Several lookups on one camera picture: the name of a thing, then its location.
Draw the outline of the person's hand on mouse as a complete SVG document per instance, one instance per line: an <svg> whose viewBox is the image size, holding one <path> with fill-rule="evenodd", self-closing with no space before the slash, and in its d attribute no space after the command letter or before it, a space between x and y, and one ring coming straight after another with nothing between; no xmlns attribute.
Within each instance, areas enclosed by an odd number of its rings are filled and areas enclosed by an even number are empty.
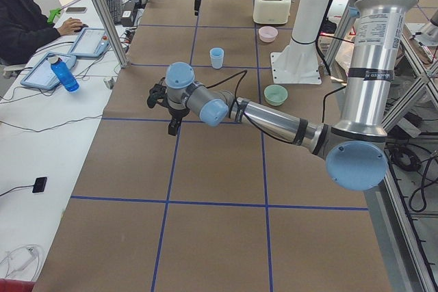
<svg viewBox="0 0 438 292"><path fill-rule="evenodd" d="M60 27L58 27L58 32L61 36L73 35L77 30L83 26L81 20L77 18L68 18L65 20Z"/></svg>

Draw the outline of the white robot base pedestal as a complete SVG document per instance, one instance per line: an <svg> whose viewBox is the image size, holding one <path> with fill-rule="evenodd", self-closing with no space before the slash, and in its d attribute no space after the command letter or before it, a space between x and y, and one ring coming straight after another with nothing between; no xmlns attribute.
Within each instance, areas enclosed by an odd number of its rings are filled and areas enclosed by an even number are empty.
<svg viewBox="0 0 438 292"><path fill-rule="evenodd" d="M320 26L330 0L300 0L290 43L280 53L271 53L276 84L321 84L316 51Z"/></svg>

